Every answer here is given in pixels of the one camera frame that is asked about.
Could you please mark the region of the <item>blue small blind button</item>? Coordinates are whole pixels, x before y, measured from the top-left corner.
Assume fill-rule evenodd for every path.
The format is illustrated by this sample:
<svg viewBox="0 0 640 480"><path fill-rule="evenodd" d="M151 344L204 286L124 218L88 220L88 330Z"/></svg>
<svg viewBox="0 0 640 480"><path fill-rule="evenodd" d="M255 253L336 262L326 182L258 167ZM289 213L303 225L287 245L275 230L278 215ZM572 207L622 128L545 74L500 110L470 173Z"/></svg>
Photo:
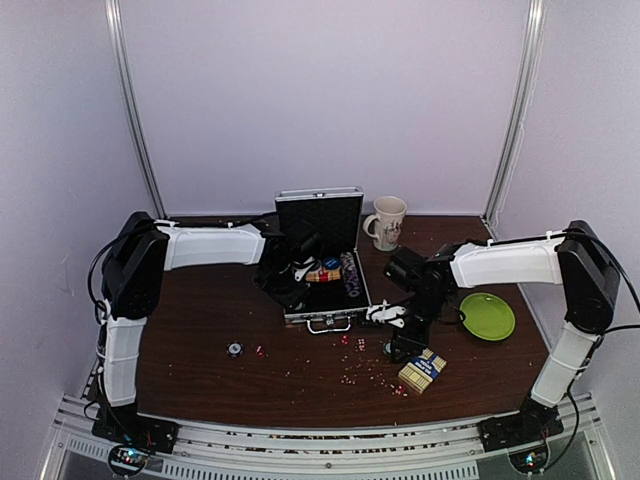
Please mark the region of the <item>blue small blind button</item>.
<svg viewBox="0 0 640 480"><path fill-rule="evenodd" d="M322 261L322 266L329 271L338 270L341 267L341 261L337 257L327 257Z"/></svg>

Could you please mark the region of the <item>front aluminium rail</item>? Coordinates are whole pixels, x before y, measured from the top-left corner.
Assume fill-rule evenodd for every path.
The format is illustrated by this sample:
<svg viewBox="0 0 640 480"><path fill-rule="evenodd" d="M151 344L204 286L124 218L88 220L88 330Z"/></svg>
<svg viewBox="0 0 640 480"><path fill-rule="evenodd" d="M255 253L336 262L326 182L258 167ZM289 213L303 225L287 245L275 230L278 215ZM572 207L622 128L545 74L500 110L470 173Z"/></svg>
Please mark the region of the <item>front aluminium rail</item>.
<svg viewBox="0 0 640 480"><path fill-rule="evenodd" d="M92 435L86 399L63 396L36 479L122 479L109 468L116 442ZM519 472L525 452L558 458L575 425L564 400L565 431L540 444L483 448L483 417L364 429L267 429L178 421L172 453L150 456L132 479L617 479L590 395L576 395L580 424L571 446L544 475Z"/></svg>

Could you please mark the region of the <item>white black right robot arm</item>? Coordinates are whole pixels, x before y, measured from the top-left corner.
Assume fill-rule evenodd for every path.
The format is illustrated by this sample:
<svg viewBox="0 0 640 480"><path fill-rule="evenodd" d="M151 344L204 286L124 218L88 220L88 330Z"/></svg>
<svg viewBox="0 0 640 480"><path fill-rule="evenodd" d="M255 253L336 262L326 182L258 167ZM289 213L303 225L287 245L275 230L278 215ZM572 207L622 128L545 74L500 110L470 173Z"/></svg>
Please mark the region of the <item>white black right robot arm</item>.
<svg viewBox="0 0 640 480"><path fill-rule="evenodd" d="M391 256L384 274L410 295L397 304L372 307L366 314L369 320L393 325L395 362L426 348L430 325L460 289L522 283L562 286L565 324L519 411L478 425L487 451L561 432L557 405L611 325L620 282L612 255L599 245L587 222L573 221L562 231L539 237L451 243L431 257L402 247Z"/></svg>

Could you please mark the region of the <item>green plate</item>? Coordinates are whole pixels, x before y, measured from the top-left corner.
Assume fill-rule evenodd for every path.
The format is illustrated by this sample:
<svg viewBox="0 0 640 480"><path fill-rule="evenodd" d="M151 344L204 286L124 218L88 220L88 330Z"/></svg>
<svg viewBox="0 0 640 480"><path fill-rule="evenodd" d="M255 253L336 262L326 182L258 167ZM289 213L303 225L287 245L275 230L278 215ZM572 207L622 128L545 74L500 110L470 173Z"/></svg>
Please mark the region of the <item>green plate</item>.
<svg viewBox="0 0 640 480"><path fill-rule="evenodd" d="M515 330L513 310L496 295L483 292L470 294L462 300L459 308L464 316L463 326L482 340L502 341Z"/></svg>

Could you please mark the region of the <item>purple poker chip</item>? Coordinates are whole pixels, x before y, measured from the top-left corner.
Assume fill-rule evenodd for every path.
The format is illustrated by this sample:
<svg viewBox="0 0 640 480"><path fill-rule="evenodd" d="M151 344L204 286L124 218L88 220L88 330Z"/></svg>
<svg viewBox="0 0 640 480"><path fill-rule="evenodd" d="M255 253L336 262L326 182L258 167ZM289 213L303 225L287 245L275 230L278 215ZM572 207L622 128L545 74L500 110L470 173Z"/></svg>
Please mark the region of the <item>purple poker chip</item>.
<svg viewBox="0 0 640 480"><path fill-rule="evenodd" d="M240 342L231 342L227 345L226 353L231 358L238 358L244 352L244 347Z"/></svg>

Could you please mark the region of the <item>aluminium poker chip case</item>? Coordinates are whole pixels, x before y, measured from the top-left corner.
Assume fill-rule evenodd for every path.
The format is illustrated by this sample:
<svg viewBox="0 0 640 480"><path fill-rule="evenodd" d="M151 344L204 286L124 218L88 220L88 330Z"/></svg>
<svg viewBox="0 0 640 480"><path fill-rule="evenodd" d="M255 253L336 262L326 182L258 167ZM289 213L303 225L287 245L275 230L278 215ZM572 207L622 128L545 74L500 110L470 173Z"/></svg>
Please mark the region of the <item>aluminium poker chip case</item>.
<svg viewBox="0 0 640 480"><path fill-rule="evenodd" d="M345 334L351 327L365 322L371 298L358 254L359 226L364 192L359 186L324 189L284 190L276 194L275 207L279 226L284 228L296 219L304 219L320 233L323 248L317 258L318 269L327 257L351 252L361 284L361 295L347 295L343 277L328 283L309 283L310 290L294 309L285 309L285 322L304 325L309 333L319 336Z"/></svg>

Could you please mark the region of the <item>cream ceramic mug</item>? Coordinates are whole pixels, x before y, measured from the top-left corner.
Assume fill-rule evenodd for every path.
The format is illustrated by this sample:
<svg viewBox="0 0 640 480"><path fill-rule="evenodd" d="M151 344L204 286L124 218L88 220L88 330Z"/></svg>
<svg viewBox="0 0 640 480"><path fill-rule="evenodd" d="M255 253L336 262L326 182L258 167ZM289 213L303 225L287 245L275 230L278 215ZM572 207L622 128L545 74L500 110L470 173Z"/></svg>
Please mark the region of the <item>cream ceramic mug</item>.
<svg viewBox="0 0 640 480"><path fill-rule="evenodd" d="M382 196L374 200L373 207L374 213L363 222L363 231L377 250L393 251L398 246L407 204L395 196Z"/></svg>

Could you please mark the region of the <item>aluminium frame post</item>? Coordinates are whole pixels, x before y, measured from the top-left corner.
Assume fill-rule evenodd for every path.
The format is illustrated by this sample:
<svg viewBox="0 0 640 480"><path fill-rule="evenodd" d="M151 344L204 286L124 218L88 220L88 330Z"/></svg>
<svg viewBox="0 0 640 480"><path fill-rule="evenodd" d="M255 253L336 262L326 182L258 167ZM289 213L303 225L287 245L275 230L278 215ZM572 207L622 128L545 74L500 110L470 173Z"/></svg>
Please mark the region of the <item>aluminium frame post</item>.
<svg viewBox="0 0 640 480"><path fill-rule="evenodd" d="M154 213L157 218L165 219L167 217L167 211L161 196L159 183L151 163L139 107L135 96L134 82L131 75L124 26L122 22L121 2L118 0L106 0L105 10L107 26L118 70L120 87L124 99L126 120L132 137L136 158L141 169L147 193L149 194L153 205Z"/></svg>
<svg viewBox="0 0 640 480"><path fill-rule="evenodd" d="M502 143L497 170L484 211L484 220L496 228L511 185L524 138L524 123L538 72L543 39L546 1L529 2L520 65L507 128Z"/></svg>

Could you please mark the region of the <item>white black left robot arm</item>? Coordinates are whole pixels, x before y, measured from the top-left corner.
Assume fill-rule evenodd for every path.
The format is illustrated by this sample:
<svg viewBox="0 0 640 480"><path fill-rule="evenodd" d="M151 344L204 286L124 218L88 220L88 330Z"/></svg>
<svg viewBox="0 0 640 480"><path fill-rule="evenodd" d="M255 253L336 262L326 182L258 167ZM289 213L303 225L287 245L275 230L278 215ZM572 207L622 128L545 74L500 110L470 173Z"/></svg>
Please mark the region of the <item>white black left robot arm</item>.
<svg viewBox="0 0 640 480"><path fill-rule="evenodd" d="M280 230L267 218L188 222L138 211L97 254L102 296L92 301L100 325L98 398L106 429L121 443L133 444L144 433L136 407L137 363L165 273L214 264L254 265L255 285L281 306L294 308L306 297L304 276L321 256L321 234L304 220Z"/></svg>

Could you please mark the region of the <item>left aluminium frame post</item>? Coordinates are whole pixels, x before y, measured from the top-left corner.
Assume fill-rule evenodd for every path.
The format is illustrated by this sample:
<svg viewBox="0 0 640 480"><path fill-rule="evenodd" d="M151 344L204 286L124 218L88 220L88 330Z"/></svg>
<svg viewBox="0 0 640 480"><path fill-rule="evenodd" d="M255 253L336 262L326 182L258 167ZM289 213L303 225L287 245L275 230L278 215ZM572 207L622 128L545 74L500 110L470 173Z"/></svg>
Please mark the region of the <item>left aluminium frame post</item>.
<svg viewBox="0 0 640 480"><path fill-rule="evenodd" d="M124 99L126 120L132 137L136 158L141 169L147 193L149 194L153 205L154 213L157 218L165 219L167 217L167 211L161 196L159 183L151 163L139 107L135 96L134 82L131 75L124 26L122 22L121 2L118 0L106 0L105 10L107 26L118 70L120 87Z"/></svg>

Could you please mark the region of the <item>right aluminium frame post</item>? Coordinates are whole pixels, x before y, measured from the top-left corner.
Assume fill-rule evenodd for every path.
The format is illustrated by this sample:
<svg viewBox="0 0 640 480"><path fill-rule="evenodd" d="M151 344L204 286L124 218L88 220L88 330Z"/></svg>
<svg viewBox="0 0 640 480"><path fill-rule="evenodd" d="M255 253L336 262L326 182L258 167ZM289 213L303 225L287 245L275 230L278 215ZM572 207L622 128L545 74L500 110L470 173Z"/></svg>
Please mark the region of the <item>right aluminium frame post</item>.
<svg viewBox="0 0 640 480"><path fill-rule="evenodd" d="M507 128L502 143L497 170L484 211L484 220L496 228L511 185L524 138L524 123L538 72L543 39L546 1L529 2L520 65Z"/></svg>

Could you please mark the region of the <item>blue playing card box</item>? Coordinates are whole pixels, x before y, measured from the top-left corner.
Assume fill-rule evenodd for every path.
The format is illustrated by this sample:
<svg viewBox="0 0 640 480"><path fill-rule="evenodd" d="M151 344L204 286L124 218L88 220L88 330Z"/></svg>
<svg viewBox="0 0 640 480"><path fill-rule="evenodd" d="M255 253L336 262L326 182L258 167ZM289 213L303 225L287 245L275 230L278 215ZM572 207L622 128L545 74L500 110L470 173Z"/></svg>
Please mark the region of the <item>blue playing card box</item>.
<svg viewBox="0 0 640 480"><path fill-rule="evenodd" d="M405 387L421 395L446 366L447 361L444 358L426 348L400 369L398 378Z"/></svg>

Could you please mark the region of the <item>right poker chip row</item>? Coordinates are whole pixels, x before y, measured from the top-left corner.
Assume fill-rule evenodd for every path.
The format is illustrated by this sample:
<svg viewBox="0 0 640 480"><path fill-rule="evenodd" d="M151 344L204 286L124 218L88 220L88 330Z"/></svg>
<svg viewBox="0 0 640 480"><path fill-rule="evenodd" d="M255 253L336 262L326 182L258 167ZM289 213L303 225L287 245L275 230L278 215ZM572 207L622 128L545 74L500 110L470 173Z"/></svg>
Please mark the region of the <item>right poker chip row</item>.
<svg viewBox="0 0 640 480"><path fill-rule="evenodd" d="M362 288L353 254L351 252L341 253L340 261L342 265L343 282L347 295L351 298L359 297L361 295Z"/></svg>

